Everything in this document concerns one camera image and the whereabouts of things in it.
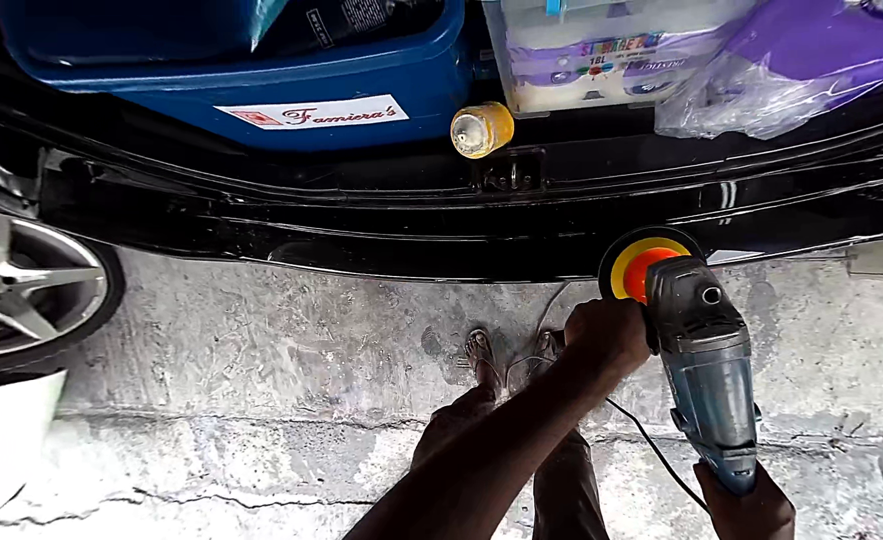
rear bumper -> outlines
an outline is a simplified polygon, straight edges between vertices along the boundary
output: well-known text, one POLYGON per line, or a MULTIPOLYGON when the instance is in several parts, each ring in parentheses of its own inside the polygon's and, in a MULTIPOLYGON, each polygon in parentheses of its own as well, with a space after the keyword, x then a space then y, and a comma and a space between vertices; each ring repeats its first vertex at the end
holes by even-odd
POLYGON ((710 264, 883 238, 883 127, 815 157, 681 178, 610 182, 488 204, 249 199, 197 179, 148 175, 50 151, 37 218, 82 237, 208 261, 278 264, 394 280, 592 279, 624 233, 670 225, 710 264))

alloy wheel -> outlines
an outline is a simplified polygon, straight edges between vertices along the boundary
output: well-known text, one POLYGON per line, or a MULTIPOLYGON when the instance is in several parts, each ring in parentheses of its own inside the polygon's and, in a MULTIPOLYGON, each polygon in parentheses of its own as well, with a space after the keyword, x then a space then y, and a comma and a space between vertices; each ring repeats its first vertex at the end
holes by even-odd
POLYGON ((60 338, 104 303, 108 283, 86 246, 0 213, 0 355, 60 338))

blue storage box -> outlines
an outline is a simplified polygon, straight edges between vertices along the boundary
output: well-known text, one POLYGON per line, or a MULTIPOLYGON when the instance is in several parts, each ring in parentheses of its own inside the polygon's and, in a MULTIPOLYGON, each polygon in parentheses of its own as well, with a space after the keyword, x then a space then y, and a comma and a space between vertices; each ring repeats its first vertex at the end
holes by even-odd
POLYGON ((110 92, 243 144, 337 150, 446 137, 467 99, 463 0, 446 0, 428 30, 310 55, 231 63, 59 65, 28 54, 26 21, 5 20, 5 44, 35 79, 66 92, 110 92))
POLYGON ((0 0, 20 55, 64 66, 250 53, 287 0, 0 0))

yellow container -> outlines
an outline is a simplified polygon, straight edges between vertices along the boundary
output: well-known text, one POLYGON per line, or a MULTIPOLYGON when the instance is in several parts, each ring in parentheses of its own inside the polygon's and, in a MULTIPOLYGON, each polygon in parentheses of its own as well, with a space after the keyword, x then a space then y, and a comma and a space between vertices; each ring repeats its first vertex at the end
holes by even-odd
POLYGON ((477 159, 505 146, 514 137, 514 118, 498 102, 466 106, 451 121, 451 141, 459 154, 477 159))

power cord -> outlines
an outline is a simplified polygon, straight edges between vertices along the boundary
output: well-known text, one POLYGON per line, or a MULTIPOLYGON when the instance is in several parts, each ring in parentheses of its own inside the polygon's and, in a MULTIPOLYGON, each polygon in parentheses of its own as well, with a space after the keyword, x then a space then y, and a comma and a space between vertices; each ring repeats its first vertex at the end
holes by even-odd
MULTIPOLYGON (((541 313, 541 316, 538 317, 538 324, 535 325, 535 327, 534 327, 534 339, 535 340, 537 340, 538 336, 540 336, 540 334, 541 334, 541 325, 545 322, 545 317, 548 316, 548 312, 551 310, 552 306, 555 304, 555 301, 558 299, 558 297, 561 296, 561 293, 564 292, 565 289, 568 289, 568 286, 570 284, 571 284, 570 281, 565 281, 564 283, 562 283, 561 287, 559 287, 555 291, 555 294, 553 294, 552 297, 548 300, 548 303, 545 304, 544 311, 541 313)), ((654 454, 656 456, 658 456, 658 460, 661 461, 661 464, 665 467, 665 470, 668 471, 668 474, 671 475, 672 479, 675 480, 675 482, 678 484, 678 486, 680 486, 681 489, 684 490, 684 492, 688 494, 688 497, 691 497, 692 500, 695 501, 695 503, 697 503, 698 506, 701 507, 702 510, 704 510, 705 512, 708 512, 708 505, 705 504, 704 500, 701 500, 701 497, 699 497, 694 491, 692 491, 691 488, 688 487, 688 485, 686 483, 684 483, 684 480, 682 480, 681 477, 677 475, 677 473, 675 472, 675 469, 673 469, 671 464, 668 463, 668 460, 665 459, 664 454, 661 453, 661 450, 658 448, 658 446, 656 444, 654 444, 654 441, 651 440, 650 436, 648 436, 648 433, 645 431, 645 428, 641 425, 641 422, 639 422, 638 419, 635 418, 633 414, 631 414, 630 412, 625 410, 624 407, 617 404, 611 398, 604 398, 604 400, 609 402, 611 404, 611 406, 616 408, 618 411, 621 411, 621 413, 624 414, 625 416, 627 416, 628 419, 631 420, 631 422, 634 422, 634 424, 638 428, 638 431, 640 432, 641 436, 645 437, 645 440, 648 441, 648 445, 651 446, 651 450, 654 451, 654 454)))
POLYGON ((658 459, 661 460, 661 464, 665 466, 665 470, 668 471, 668 474, 671 475, 673 479, 675 479, 675 482, 677 482, 678 485, 681 486, 681 489, 683 489, 684 492, 688 494, 688 497, 691 497, 695 501, 695 503, 697 503, 698 506, 701 507, 702 510, 708 512, 708 505, 705 504, 704 500, 701 500, 701 497, 699 497, 694 491, 692 491, 686 483, 684 483, 684 480, 682 480, 677 475, 677 473, 675 473, 675 469, 673 469, 672 466, 668 464, 668 460, 665 459, 664 455, 661 453, 661 450, 658 449, 658 446, 654 444, 654 441, 652 441, 651 437, 648 436, 648 433, 645 432, 645 429, 641 426, 641 422, 638 422, 638 419, 635 418, 633 414, 626 411, 622 406, 615 403, 611 398, 604 398, 604 400, 609 402, 611 406, 616 408, 618 411, 621 411, 622 414, 630 418, 631 422, 634 422, 634 424, 638 427, 638 431, 641 433, 641 436, 645 437, 645 440, 648 441, 648 445, 651 446, 654 454, 658 456, 658 459))

